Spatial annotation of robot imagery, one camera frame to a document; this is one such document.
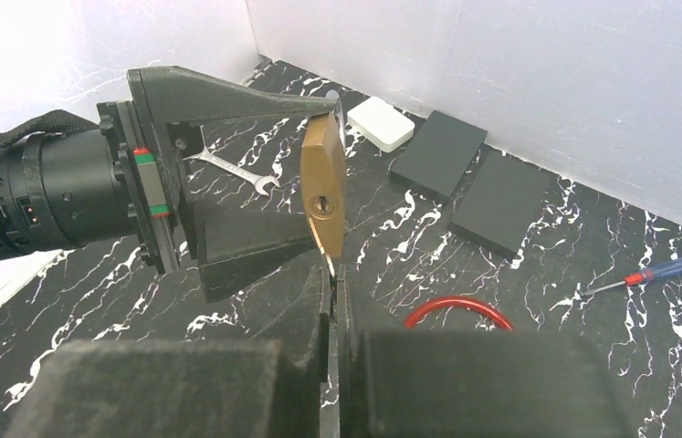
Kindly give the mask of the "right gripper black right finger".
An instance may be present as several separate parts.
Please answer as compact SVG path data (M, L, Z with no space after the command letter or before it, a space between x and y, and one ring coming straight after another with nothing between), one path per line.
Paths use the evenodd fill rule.
M337 274L343 437L631 437L627 404L586 339L407 328Z

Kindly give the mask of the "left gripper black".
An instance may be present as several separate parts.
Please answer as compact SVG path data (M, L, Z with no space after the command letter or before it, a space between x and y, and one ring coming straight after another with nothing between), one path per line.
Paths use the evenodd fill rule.
M0 261L135 236L146 264L172 272L176 229L189 224L191 123L315 116L338 102L178 66L130 69L127 77L132 100L99 104L99 122L53 110L0 132Z

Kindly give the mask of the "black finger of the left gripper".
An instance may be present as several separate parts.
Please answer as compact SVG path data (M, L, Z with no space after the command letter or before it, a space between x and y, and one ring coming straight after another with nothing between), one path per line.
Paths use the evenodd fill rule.
M288 261L317 248L307 221L294 214L189 203L185 237L205 301L226 300Z

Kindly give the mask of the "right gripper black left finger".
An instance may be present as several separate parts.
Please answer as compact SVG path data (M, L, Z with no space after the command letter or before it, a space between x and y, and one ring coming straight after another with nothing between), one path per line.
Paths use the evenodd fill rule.
M317 437L328 271L250 339L74 341L42 367L10 437Z

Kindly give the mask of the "brass padlock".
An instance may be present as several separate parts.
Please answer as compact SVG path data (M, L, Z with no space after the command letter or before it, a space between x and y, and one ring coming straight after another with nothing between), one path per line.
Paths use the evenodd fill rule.
M300 151L300 193L306 218L314 219L332 259L341 256L345 236L347 165L346 121L338 91L326 94L335 104L312 116Z

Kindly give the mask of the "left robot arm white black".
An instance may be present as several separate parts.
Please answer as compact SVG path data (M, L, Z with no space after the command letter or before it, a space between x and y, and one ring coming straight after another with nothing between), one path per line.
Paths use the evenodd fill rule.
M327 262L341 255L346 120L336 91L274 94L177 66L131 69L127 79L131 97L101 102L98 122L57 109L0 132L0 261L133 235L164 275L180 267L182 231L216 302L311 248ZM303 218L192 198L190 161L215 161L205 126L297 117L308 121Z

